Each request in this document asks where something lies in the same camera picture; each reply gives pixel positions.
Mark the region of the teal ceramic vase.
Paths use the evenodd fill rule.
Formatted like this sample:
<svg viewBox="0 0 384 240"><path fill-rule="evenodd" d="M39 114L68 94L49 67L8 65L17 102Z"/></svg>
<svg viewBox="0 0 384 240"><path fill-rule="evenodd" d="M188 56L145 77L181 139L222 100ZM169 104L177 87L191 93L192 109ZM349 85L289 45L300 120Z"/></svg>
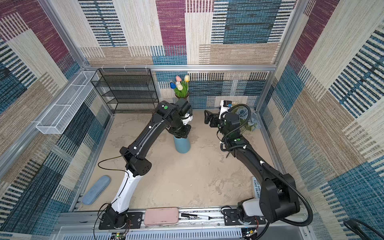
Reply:
<svg viewBox="0 0 384 240"><path fill-rule="evenodd" d="M186 154L191 149L191 143L188 138L174 137L176 151L180 154Z"/></svg>

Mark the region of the yellow artificial tulip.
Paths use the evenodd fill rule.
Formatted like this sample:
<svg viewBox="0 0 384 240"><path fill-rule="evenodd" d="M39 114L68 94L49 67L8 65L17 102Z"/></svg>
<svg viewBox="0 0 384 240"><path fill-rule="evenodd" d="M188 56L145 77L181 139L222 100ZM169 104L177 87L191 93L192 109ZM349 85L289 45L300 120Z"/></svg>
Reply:
<svg viewBox="0 0 384 240"><path fill-rule="evenodd" d="M186 82L186 83L188 83L189 81L190 81L190 76L189 75L185 75L185 77L184 77L184 81Z"/></svg>

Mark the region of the pale blue-white artificial tulip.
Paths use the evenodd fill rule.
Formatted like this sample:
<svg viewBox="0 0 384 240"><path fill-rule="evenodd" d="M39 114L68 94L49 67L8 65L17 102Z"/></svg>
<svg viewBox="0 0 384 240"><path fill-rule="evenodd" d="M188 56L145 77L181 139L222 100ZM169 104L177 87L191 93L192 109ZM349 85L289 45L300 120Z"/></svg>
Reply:
<svg viewBox="0 0 384 240"><path fill-rule="evenodd" d="M184 89L183 85L181 84L181 82L176 82L176 86L177 86L177 89L179 91L182 91Z"/></svg>

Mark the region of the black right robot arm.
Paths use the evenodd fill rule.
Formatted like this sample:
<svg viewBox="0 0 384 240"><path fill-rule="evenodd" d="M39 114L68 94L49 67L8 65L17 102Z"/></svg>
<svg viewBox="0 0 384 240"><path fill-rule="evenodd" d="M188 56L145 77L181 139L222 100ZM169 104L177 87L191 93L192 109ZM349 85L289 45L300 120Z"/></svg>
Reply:
<svg viewBox="0 0 384 240"><path fill-rule="evenodd" d="M220 140L221 151L230 153L242 162L261 185L258 216L264 217L269 223L282 221L297 227L310 225L314 219L313 210L297 190L294 178L265 162L241 133L245 123L236 114L235 110L239 107L241 105L221 107L219 114L206 110L205 124L217 128L223 135Z"/></svg>

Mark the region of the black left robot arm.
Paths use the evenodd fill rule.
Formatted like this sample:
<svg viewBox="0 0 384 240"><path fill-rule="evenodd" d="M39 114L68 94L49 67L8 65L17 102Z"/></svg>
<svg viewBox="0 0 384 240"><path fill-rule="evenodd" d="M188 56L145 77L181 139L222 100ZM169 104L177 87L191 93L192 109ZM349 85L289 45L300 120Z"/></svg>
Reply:
<svg viewBox="0 0 384 240"><path fill-rule="evenodd" d="M193 110L189 102L179 99L175 104L162 101L155 108L150 121L128 147L120 149L120 157L126 161L124 179L114 200L107 204L101 216L99 230L127 230L133 220L128 216L131 198L141 178L147 174L152 163L147 153L163 130L179 139L186 139L190 133L189 122Z"/></svg>

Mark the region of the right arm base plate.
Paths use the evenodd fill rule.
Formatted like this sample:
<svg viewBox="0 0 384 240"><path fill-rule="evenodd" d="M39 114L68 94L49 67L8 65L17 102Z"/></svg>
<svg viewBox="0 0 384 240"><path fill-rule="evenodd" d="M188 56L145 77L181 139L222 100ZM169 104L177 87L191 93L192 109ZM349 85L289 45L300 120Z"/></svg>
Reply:
<svg viewBox="0 0 384 240"><path fill-rule="evenodd" d="M243 211L232 209L229 206L223 206L220 212L224 216L226 226L248 226L248 225L265 225L267 221L260 216L247 216Z"/></svg>

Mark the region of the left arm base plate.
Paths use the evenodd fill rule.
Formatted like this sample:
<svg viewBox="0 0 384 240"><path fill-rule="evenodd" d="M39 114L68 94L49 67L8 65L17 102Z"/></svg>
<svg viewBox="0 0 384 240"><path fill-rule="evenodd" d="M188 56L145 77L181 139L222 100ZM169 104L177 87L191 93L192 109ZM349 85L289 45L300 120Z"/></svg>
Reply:
<svg viewBox="0 0 384 240"><path fill-rule="evenodd" d="M116 214L115 212L103 213L102 220L99 223L99 230L127 230L139 229L142 224L142 212L124 212Z"/></svg>

